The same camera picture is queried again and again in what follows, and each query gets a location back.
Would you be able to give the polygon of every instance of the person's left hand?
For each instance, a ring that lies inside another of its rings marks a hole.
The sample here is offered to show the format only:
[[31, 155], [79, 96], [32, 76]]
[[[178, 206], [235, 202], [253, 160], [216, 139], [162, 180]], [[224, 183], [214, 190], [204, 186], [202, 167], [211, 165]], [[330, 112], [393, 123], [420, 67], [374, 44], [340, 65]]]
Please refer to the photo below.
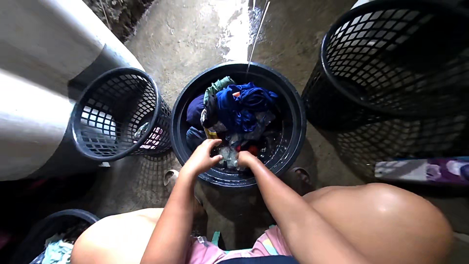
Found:
[[204, 140], [186, 161], [181, 171], [184, 170], [193, 173], [194, 176], [208, 171], [223, 158], [222, 155], [216, 155], [213, 158], [210, 157], [212, 148], [218, 146], [220, 143], [221, 140]]

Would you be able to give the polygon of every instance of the person's arm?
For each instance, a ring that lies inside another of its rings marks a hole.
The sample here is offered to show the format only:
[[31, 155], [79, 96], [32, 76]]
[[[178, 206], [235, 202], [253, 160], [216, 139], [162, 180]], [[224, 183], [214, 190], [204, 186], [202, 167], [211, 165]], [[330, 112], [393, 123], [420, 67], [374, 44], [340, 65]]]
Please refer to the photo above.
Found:
[[205, 140], [179, 172], [163, 213], [156, 223], [141, 264], [183, 263], [194, 215], [194, 183], [197, 176], [222, 159], [210, 158], [211, 149], [221, 140]]
[[264, 202], [298, 262], [370, 263], [312, 206], [251, 153], [240, 152], [238, 164], [249, 167], [253, 172]]

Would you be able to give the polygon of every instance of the person's thigh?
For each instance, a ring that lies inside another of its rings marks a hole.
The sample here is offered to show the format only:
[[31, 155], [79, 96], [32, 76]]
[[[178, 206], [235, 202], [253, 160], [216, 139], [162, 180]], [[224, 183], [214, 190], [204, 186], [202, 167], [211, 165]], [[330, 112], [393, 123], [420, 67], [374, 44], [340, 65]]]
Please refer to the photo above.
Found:
[[453, 233], [443, 214], [406, 190], [333, 186], [304, 199], [372, 263], [441, 263], [451, 248]]
[[72, 264], [138, 264], [163, 208], [105, 217], [75, 242]]

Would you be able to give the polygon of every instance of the dirt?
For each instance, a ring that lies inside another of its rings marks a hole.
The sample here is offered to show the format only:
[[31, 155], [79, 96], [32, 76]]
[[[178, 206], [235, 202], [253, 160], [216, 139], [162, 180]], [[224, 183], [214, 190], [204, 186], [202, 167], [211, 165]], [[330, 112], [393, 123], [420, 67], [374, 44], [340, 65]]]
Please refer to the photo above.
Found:
[[83, 0], [122, 43], [134, 34], [137, 22], [153, 1]]

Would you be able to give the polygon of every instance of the person's hand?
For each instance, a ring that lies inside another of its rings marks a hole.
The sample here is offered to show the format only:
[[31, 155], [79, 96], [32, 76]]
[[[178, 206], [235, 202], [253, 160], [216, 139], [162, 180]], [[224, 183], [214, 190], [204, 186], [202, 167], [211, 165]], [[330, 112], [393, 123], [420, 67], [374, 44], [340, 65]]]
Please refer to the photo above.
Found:
[[249, 151], [240, 151], [236, 154], [236, 158], [238, 159], [238, 165], [244, 167], [250, 167], [251, 164], [257, 160], [257, 158]]
[[222, 155], [210, 157], [212, 148], [220, 145], [220, 143], [221, 140], [204, 140], [186, 161], [181, 171], [193, 173], [194, 176], [208, 171], [223, 158]]

